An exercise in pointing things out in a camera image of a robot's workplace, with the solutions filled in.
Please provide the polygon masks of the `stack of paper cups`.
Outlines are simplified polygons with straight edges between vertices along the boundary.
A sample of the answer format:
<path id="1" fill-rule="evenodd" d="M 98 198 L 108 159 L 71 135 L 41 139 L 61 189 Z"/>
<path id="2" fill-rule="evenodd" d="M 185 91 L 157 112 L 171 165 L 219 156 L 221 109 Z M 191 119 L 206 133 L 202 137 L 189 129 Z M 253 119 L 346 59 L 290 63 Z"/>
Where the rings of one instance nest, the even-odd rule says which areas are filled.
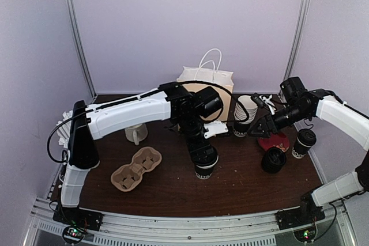
<path id="1" fill-rule="evenodd" d="M 234 110 L 234 127 L 233 131 L 237 137 L 245 137 L 253 122 L 258 106 L 249 95 L 238 97 L 238 101 Z"/>

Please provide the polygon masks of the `black paper coffee cup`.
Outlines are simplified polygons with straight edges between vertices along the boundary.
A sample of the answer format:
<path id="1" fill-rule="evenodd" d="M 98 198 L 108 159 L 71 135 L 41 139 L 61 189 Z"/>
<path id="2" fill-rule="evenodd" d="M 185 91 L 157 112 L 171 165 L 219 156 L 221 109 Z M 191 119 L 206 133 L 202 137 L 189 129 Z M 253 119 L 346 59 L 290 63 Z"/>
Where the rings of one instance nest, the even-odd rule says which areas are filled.
<path id="1" fill-rule="evenodd" d="M 196 177 L 198 177 L 201 180 L 209 179 L 214 171 L 215 165 L 216 163 L 207 166 L 195 165 L 194 170 Z"/>
<path id="2" fill-rule="evenodd" d="M 297 159 L 302 159 L 308 153 L 312 146 L 313 144 L 311 143 L 303 143 L 296 139 L 292 147 L 292 156 Z"/>

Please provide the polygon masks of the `stack of black lids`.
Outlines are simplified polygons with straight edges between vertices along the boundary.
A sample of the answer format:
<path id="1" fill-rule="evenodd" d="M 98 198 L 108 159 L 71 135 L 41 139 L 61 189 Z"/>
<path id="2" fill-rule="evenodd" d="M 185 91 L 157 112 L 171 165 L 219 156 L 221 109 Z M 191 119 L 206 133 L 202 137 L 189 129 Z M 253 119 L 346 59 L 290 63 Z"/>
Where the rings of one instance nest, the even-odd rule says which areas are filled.
<path id="1" fill-rule="evenodd" d="M 278 173 L 286 164 L 287 157 L 284 151 L 277 147 L 269 148 L 262 157 L 262 169 L 271 174 Z"/>

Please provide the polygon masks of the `clear glass pitcher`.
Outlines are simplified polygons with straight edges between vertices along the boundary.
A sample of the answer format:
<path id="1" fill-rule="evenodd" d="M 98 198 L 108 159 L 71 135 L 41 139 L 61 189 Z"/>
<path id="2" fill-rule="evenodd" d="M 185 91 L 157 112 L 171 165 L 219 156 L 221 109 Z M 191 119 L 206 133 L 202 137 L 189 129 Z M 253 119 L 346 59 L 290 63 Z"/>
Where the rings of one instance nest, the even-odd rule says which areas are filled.
<path id="1" fill-rule="evenodd" d="M 125 136 L 129 142 L 132 142 L 136 146 L 138 146 L 148 136 L 148 129 L 146 124 L 141 123 L 135 126 L 125 128 Z"/>

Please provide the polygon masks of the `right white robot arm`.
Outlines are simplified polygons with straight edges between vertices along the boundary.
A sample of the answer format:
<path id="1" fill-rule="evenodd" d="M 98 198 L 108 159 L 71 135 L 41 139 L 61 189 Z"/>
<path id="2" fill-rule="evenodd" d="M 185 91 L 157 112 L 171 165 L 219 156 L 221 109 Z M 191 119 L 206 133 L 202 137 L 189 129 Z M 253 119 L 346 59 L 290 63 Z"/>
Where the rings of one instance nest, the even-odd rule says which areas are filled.
<path id="1" fill-rule="evenodd" d="M 248 135 L 269 138 L 282 128 L 303 119 L 318 118 L 342 131 L 368 151 L 368 116 L 348 106 L 333 91 L 307 90 L 299 77 L 289 77 L 280 85 L 286 100 L 285 107 L 259 118 L 248 130 Z M 368 191 L 368 157 L 352 172 L 312 190 L 302 196 L 296 210 L 299 223 L 309 223 L 322 206 L 346 196 Z"/>

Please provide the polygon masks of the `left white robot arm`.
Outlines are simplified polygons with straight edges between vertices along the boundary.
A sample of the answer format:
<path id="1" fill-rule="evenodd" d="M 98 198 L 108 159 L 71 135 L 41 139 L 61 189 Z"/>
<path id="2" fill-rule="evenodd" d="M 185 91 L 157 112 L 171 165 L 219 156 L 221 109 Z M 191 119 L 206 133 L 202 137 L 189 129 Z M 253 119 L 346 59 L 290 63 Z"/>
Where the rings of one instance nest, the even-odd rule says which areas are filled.
<path id="1" fill-rule="evenodd" d="M 211 86 L 189 92 L 182 84 L 170 82 L 144 94 L 104 104 L 76 102 L 67 143 L 66 172 L 59 198 L 60 215 L 70 225 L 78 225 L 83 213 L 77 207 L 89 171 L 100 164 L 96 140 L 117 131 L 159 120 L 179 126 L 184 135 L 195 174 L 211 177 L 219 155 L 208 139 L 228 131 L 220 121 L 204 118 L 223 108 L 219 93 Z"/>

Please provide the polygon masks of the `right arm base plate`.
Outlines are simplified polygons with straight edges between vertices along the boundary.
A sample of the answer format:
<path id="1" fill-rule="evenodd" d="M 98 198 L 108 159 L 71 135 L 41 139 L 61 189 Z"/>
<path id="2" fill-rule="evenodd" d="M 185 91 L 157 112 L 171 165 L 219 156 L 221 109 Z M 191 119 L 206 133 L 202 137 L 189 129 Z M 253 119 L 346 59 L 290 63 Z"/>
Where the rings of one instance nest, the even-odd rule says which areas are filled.
<path id="1" fill-rule="evenodd" d="M 279 210 L 275 216 L 280 230 L 297 228 L 325 219 L 325 213 L 321 207 L 313 209 L 297 207 L 289 210 Z"/>

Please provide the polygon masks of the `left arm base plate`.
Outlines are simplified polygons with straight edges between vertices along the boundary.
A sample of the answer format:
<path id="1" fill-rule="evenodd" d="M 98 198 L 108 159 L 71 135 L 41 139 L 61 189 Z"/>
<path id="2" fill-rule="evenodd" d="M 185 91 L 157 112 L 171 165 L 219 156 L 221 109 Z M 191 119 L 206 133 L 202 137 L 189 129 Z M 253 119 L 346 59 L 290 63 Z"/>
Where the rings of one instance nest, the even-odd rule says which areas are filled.
<path id="1" fill-rule="evenodd" d="M 81 230 L 99 231 L 103 214 L 79 208 L 57 207 L 52 219 L 56 222 L 78 227 Z"/>

